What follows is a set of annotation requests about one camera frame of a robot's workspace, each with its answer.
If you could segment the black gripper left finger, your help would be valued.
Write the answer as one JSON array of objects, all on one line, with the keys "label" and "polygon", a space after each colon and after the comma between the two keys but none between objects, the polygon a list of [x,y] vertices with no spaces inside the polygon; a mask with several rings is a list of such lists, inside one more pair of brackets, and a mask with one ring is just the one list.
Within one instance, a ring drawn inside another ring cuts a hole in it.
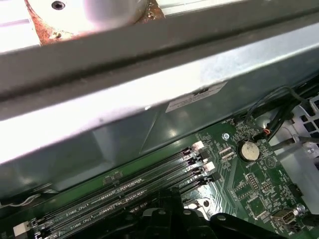
[{"label": "black gripper left finger", "polygon": [[159,205],[143,212],[138,239],[174,239],[178,225],[178,188],[159,192]]}]

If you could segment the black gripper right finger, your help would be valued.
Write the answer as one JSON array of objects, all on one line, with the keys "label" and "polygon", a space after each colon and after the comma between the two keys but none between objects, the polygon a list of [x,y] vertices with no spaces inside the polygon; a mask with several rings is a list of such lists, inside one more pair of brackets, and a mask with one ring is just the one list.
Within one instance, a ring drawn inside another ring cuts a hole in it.
[{"label": "black gripper right finger", "polygon": [[190,239],[283,239],[275,232],[242,220],[238,217],[218,213],[206,220],[194,209],[184,209],[180,220]]}]

